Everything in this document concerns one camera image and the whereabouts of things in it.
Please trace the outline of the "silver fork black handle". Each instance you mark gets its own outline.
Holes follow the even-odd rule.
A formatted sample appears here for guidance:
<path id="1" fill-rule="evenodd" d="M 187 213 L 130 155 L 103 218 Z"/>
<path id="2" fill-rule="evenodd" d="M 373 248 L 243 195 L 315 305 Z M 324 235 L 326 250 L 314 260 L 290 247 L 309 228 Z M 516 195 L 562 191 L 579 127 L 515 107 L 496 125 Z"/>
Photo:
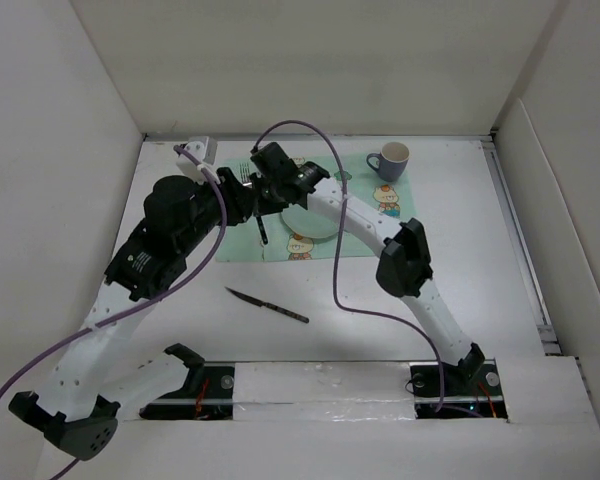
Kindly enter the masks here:
<path id="1" fill-rule="evenodd" d="M 250 165 L 248 162 L 241 162 L 239 164 L 239 175 L 240 175 L 241 183 L 243 186 L 245 186 L 245 187 L 252 186 L 251 168 L 250 168 Z M 256 220 L 256 225 L 257 225 L 260 237 L 261 237 L 261 245 L 266 246 L 269 243 L 269 239 L 268 239 L 268 236 L 266 233 L 266 229 L 265 229 L 265 225 L 262 220 L 262 217 L 257 213 L 257 210 L 254 210 L 253 216 Z"/>

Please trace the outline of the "green floral plate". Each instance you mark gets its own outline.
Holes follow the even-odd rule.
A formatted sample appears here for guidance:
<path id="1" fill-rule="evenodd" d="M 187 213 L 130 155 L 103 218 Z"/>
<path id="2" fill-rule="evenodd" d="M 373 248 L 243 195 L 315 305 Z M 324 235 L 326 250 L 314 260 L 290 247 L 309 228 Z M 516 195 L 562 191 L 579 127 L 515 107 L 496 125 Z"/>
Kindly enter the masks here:
<path id="1" fill-rule="evenodd" d="M 324 240 L 333 237 L 338 232 L 338 226 L 334 221 L 298 205 L 285 209 L 280 216 L 284 225 L 289 229 L 291 237 Z"/>

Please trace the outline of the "green cartoon print cloth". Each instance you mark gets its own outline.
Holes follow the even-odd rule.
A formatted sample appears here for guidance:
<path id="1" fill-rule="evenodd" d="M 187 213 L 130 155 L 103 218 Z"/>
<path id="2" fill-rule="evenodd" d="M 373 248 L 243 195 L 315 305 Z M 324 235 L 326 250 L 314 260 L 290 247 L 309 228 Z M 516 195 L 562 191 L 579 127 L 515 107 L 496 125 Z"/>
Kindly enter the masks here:
<path id="1" fill-rule="evenodd" d="M 308 161 L 329 171 L 336 181 L 345 179 L 348 191 L 380 213 L 407 221 L 416 215 L 409 179 L 402 174 L 394 183 L 381 180 L 366 163 L 365 154 L 341 157 L 343 172 L 337 168 L 332 156 L 295 157 L 298 166 Z M 227 229 L 216 260 L 225 263 L 279 262 L 291 260 L 327 259 L 334 256 L 337 234 L 324 240 L 291 237 L 281 220 L 281 213 L 262 218 L 269 243 L 261 245 L 255 218 Z"/>

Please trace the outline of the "black handled table knife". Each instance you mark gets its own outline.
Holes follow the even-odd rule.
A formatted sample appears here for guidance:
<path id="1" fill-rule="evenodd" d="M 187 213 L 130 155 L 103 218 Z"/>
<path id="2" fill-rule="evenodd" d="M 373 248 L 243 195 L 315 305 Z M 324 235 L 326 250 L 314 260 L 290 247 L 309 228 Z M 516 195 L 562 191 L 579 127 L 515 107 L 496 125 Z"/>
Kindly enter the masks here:
<path id="1" fill-rule="evenodd" d="M 238 299 L 240 299 L 240 300 L 242 300 L 244 302 L 247 302 L 247 303 L 249 303 L 251 305 L 254 305 L 256 307 L 265 308 L 265 309 L 274 311 L 274 312 L 276 312 L 278 314 L 281 314 L 281 315 L 284 315 L 286 317 L 292 318 L 292 319 L 297 320 L 299 322 L 302 322 L 304 324 L 309 324 L 310 323 L 310 319 L 308 317 L 304 316 L 304 315 L 298 314 L 296 312 L 293 312 L 291 310 L 285 309 L 283 307 L 280 307 L 278 305 L 272 304 L 270 302 L 266 302 L 266 301 L 257 299 L 257 298 L 255 298 L 253 296 L 247 295 L 245 293 L 239 292 L 239 291 L 237 291 L 235 289 L 232 289 L 232 288 L 229 288 L 229 287 L 226 287 L 226 290 L 229 293 L 231 293 L 233 296 L 235 296 L 236 298 L 238 298 Z"/>

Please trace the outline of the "purple ceramic mug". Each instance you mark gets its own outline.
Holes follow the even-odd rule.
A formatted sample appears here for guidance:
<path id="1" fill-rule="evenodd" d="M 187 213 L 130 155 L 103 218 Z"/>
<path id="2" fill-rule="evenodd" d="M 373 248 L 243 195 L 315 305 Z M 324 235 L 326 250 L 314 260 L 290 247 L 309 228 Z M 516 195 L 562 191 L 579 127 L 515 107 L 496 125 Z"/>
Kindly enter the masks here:
<path id="1" fill-rule="evenodd" d="M 378 153 L 370 153 L 366 163 L 380 179 L 392 183 L 404 173 L 409 158 L 410 150 L 405 144 L 389 142 Z"/>

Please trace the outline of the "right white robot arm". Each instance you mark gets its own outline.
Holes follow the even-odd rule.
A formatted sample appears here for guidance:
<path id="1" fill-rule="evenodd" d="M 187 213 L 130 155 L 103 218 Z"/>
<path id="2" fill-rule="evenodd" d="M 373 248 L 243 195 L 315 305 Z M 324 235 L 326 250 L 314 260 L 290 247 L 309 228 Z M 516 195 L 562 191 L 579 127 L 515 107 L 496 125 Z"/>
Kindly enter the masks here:
<path id="1" fill-rule="evenodd" d="M 387 216 L 351 193 L 313 162 L 300 166 L 272 142 L 253 148 L 251 161 L 260 175 L 254 186 L 278 204 L 299 205 L 339 223 L 378 258 L 375 278 L 387 294 L 400 299 L 432 341 L 442 363 L 442 381 L 463 394 L 479 379 L 485 357 L 467 336 L 442 299 L 433 279 L 424 226 Z"/>

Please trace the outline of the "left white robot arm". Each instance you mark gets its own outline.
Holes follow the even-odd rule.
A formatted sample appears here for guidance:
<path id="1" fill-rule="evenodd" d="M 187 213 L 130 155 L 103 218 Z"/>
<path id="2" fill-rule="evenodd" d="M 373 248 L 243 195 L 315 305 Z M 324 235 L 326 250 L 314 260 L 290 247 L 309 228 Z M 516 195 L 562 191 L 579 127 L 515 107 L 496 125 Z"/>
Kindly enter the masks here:
<path id="1" fill-rule="evenodd" d="M 14 395 L 10 412 L 58 450 L 88 461 L 123 417 L 165 393 L 196 394 L 205 361 L 180 343 L 119 382 L 106 378 L 157 303 L 191 280 L 187 257 L 214 228 L 246 222 L 255 199 L 253 188 L 228 168 L 208 182 L 181 175 L 158 180 L 143 218 L 108 265 L 81 330 L 41 387 Z"/>

